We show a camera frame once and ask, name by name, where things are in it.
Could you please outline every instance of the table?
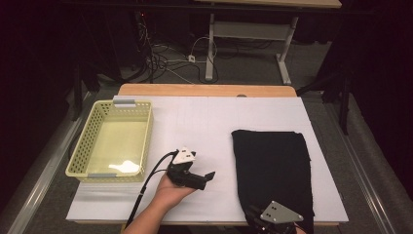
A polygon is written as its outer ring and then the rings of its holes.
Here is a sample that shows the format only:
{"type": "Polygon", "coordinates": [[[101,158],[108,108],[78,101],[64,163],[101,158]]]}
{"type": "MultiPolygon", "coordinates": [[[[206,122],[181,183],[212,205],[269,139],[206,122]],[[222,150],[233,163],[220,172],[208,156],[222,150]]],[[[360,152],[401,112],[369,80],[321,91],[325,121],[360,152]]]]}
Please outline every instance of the table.
{"type": "MultiPolygon", "coordinates": [[[[340,8],[341,3],[338,0],[197,0],[200,2],[215,3],[237,3],[237,4],[254,4],[264,6],[286,6],[297,8],[340,8]]],[[[294,35],[298,17],[293,17],[290,25],[274,25],[267,23],[249,23],[249,22],[229,22],[215,20],[215,15],[210,14],[209,19],[209,43],[206,60],[206,80],[212,80],[213,76],[213,38],[214,37],[233,37],[233,38],[252,38],[264,40],[283,41],[283,48],[280,54],[277,54],[277,65],[279,66],[282,81],[285,85],[291,85],[288,71],[285,65],[286,54],[294,35]]]]}
{"type": "MultiPolygon", "coordinates": [[[[257,130],[268,129],[266,123],[270,123],[274,130],[302,133],[312,158],[315,224],[348,221],[303,102],[291,87],[127,84],[121,87],[119,95],[117,98],[148,98],[153,102],[154,128],[146,173],[159,158],[181,146],[197,151],[192,173],[216,171],[206,189],[192,194],[170,211],[163,224],[245,225],[236,191],[235,167],[231,167],[235,158],[227,134],[232,127],[227,123],[257,130]],[[227,108],[237,111],[225,112],[227,108]],[[253,115],[239,115],[238,111],[243,109],[245,113],[254,109],[253,115]],[[255,121],[254,117],[264,114],[267,118],[255,121]],[[227,134],[215,134],[222,131],[227,134]]],[[[159,177],[152,177],[138,211],[151,200],[159,177]]],[[[141,185],[81,182],[66,219],[79,223],[125,223],[141,185]]]]}

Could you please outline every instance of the white table surface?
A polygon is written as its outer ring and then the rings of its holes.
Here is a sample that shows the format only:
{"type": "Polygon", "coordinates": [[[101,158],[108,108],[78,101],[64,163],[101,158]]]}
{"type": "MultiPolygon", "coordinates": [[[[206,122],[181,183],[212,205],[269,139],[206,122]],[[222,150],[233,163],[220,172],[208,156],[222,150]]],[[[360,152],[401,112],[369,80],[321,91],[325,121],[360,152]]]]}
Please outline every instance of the white table surface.
{"type": "MultiPolygon", "coordinates": [[[[231,132],[293,131],[303,134],[311,157],[314,221],[347,222],[346,211],[324,160],[300,97],[115,97],[152,101],[154,126],[146,165],[148,175],[159,159],[182,146],[196,151],[190,172],[215,178],[171,210],[164,223],[243,224],[231,132]]],[[[159,169],[167,167],[167,159],[159,169]]],[[[137,210],[152,199],[162,173],[154,175],[137,210]]],[[[142,183],[81,182],[68,220],[122,223],[128,219],[142,183]]]]}

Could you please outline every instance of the human hand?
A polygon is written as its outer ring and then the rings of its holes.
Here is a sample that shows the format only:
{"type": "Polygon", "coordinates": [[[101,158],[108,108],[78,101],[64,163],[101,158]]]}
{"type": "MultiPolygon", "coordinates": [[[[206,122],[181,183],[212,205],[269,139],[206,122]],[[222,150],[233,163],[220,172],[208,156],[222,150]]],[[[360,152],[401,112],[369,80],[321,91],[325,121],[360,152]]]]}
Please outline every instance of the human hand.
{"type": "Polygon", "coordinates": [[[164,174],[159,181],[155,196],[152,199],[151,204],[167,212],[178,205],[183,198],[195,192],[195,190],[196,189],[194,188],[179,187],[173,184],[167,174],[164,174]]]}

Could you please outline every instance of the yellow plastic basket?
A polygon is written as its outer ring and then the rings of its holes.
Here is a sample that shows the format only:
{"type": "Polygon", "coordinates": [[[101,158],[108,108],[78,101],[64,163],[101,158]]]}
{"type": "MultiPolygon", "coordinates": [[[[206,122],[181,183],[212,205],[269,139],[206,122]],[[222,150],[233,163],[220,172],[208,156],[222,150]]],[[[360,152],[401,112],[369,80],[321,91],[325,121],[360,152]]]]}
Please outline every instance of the yellow plastic basket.
{"type": "Polygon", "coordinates": [[[150,101],[97,101],[66,168],[83,182],[142,182],[152,133],[150,101]]]}

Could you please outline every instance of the black cloth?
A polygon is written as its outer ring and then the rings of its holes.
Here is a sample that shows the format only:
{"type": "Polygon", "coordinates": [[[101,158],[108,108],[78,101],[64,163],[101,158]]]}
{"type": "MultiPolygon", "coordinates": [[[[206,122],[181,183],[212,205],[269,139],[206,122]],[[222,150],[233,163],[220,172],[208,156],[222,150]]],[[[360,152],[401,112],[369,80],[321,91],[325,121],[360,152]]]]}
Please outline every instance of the black cloth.
{"type": "Polygon", "coordinates": [[[296,222],[314,233],[310,156],[301,134],[294,132],[232,132],[238,196],[245,210],[265,210],[271,201],[299,213],[296,222]]]}

